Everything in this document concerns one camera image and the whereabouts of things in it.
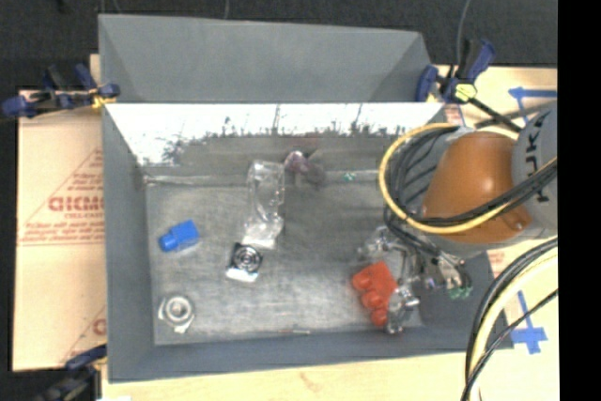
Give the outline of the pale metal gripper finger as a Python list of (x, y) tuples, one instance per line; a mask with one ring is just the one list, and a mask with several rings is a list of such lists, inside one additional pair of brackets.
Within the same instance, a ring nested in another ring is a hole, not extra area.
[(357, 249), (360, 261), (379, 261), (405, 252), (398, 238), (386, 226), (377, 227)]
[(385, 332), (398, 334), (407, 326), (420, 300), (408, 286), (399, 286), (390, 296), (387, 308)]

